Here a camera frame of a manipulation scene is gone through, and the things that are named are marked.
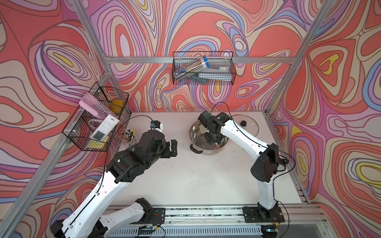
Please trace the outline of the tube of pencils blue cap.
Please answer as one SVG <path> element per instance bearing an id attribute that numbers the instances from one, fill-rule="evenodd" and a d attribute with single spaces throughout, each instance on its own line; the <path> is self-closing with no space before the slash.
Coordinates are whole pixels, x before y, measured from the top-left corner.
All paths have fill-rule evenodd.
<path id="1" fill-rule="evenodd" d="M 209 62 L 206 56 L 202 56 L 185 63 L 182 63 L 180 60 L 179 67 L 174 71 L 174 79 L 177 82 L 189 80 L 192 76 L 208 67 Z"/>

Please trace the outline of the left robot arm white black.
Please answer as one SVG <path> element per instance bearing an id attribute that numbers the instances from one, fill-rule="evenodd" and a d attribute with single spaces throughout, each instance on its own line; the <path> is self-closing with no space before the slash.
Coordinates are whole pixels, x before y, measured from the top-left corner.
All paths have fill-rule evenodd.
<path id="1" fill-rule="evenodd" d="M 115 154 L 90 195 L 67 218 L 50 226 L 55 238 L 106 238 L 130 224 L 164 222 L 164 208 L 153 208 L 145 198 L 138 198 L 129 207 L 105 215 L 117 195 L 135 178 L 144 174 L 158 159 L 176 157 L 177 141 L 166 141 L 162 132 L 148 130 L 140 141 Z"/>

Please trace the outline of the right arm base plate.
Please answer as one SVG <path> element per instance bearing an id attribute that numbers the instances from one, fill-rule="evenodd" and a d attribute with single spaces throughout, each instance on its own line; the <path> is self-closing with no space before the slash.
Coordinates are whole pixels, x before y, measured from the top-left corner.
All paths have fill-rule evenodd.
<path id="1" fill-rule="evenodd" d="M 267 210 L 261 206 L 242 208 L 246 223 L 283 223 L 285 218 L 281 209 L 277 206 Z"/>

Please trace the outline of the black alarm clock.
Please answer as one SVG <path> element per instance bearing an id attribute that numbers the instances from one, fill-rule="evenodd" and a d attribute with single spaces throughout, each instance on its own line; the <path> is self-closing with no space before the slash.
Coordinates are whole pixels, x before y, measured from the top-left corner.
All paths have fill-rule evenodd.
<path id="1" fill-rule="evenodd" d="M 290 162 L 289 159 L 284 158 L 284 157 L 280 157 L 279 164 L 278 164 L 278 167 L 277 167 L 277 171 L 278 172 L 286 171 L 287 165 L 289 164 L 289 162 Z"/>

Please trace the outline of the clear pen holder cup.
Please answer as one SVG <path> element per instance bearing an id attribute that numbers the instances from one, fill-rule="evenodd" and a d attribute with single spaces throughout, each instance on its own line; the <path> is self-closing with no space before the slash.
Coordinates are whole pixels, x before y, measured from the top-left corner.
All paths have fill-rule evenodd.
<path id="1" fill-rule="evenodd" d="M 135 129 L 125 129 L 121 132 L 121 138 L 126 146 L 135 145 Z"/>

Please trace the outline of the white calculator device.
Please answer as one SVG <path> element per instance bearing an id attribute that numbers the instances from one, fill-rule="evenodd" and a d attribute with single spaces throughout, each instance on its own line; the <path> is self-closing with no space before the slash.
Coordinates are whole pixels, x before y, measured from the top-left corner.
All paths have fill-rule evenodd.
<path id="1" fill-rule="evenodd" d="M 119 123 L 116 117 L 109 114 L 104 121 L 98 126 L 98 128 L 91 135 L 91 139 L 95 139 L 97 141 L 103 141 L 110 132 L 114 129 L 114 127 Z"/>

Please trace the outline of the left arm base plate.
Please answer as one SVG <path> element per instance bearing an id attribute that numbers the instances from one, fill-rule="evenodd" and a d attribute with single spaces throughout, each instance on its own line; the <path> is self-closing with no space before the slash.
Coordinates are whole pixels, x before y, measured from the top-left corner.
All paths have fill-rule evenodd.
<path id="1" fill-rule="evenodd" d="M 145 211 L 143 217 L 133 224 L 153 224 L 161 225 L 165 222 L 166 209 L 165 208 L 152 208 Z"/>

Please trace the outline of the yellow object in basket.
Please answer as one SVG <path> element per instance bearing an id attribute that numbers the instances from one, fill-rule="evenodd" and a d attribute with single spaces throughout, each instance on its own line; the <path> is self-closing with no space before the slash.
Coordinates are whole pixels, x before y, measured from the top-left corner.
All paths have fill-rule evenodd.
<path id="1" fill-rule="evenodd" d="M 125 105 L 125 102 L 123 100 L 113 100 L 110 106 L 110 110 L 114 114 L 119 115 L 123 111 L 124 105 Z"/>

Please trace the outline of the pink box in basket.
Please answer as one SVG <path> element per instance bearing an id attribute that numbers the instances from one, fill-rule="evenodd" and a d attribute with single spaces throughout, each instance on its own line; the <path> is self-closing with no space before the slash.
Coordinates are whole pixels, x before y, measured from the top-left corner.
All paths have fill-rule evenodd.
<path id="1" fill-rule="evenodd" d="M 90 93 L 86 93 L 79 101 L 79 105 L 95 117 L 101 117 L 103 109 L 101 103 Z"/>

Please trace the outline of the glass pot lid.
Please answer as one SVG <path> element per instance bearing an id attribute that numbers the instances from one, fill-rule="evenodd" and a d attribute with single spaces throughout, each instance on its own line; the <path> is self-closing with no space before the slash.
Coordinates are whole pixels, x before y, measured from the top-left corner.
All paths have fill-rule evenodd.
<path id="1" fill-rule="evenodd" d="M 259 125 L 252 117 L 243 114 L 236 114 L 233 115 L 232 118 L 238 126 L 250 133 L 252 136 L 256 137 L 258 135 L 260 131 Z"/>

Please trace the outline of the white grey box in basket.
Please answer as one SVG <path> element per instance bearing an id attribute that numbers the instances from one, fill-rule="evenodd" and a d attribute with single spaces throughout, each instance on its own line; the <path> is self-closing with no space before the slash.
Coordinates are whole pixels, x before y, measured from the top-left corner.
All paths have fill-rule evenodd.
<path id="1" fill-rule="evenodd" d="M 198 73 L 200 78 L 219 81 L 232 80 L 229 63 L 211 63 L 208 68 Z"/>

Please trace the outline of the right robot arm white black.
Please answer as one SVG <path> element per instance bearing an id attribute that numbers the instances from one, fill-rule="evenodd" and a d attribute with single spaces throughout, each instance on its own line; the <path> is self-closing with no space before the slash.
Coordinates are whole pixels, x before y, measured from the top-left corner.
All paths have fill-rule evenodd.
<path id="1" fill-rule="evenodd" d="M 208 111 L 201 113 L 198 121 L 205 127 L 204 137 L 207 143 L 212 144 L 227 137 L 244 149 L 253 159 L 254 164 L 250 171 L 258 181 L 260 209 L 271 212 L 278 207 L 275 199 L 274 179 L 278 167 L 282 163 L 279 156 L 279 147 L 272 143 L 267 144 L 247 132 L 230 115 L 220 113 L 213 116 Z"/>

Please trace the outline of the yellow sticky notes pad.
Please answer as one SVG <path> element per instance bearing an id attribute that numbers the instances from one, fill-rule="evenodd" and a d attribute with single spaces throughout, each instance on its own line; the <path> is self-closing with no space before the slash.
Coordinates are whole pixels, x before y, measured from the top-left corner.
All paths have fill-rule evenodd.
<path id="1" fill-rule="evenodd" d="M 90 140 L 86 146 L 86 149 L 89 150 L 104 150 L 106 147 L 106 143 L 103 141 Z"/>

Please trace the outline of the aluminium rail front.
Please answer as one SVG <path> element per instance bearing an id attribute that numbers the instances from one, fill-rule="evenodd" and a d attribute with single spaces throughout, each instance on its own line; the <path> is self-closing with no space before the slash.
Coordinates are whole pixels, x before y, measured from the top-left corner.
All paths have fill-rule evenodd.
<path id="1" fill-rule="evenodd" d="M 287 225 L 324 224 L 327 218 L 318 205 L 312 204 L 285 204 L 280 205 L 281 215 Z M 165 208 L 165 212 L 153 216 L 156 221 L 165 226 L 192 226 L 192 225 L 245 225 L 248 216 L 244 213 L 244 205 L 213 205 L 213 206 L 155 206 L 155 209 Z"/>

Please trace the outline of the stainless steel pot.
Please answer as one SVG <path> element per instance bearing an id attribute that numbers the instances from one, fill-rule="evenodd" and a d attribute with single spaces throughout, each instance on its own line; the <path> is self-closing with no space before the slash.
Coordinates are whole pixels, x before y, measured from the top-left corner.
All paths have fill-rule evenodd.
<path id="1" fill-rule="evenodd" d="M 191 140 L 190 150 L 195 154 L 214 155 L 219 153 L 229 139 L 224 137 L 220 143 L 208 144 L 204 134 L 207 132 L 206 128 L 200 123 L 195 122 L 189 129 L 189 137 Z"/>

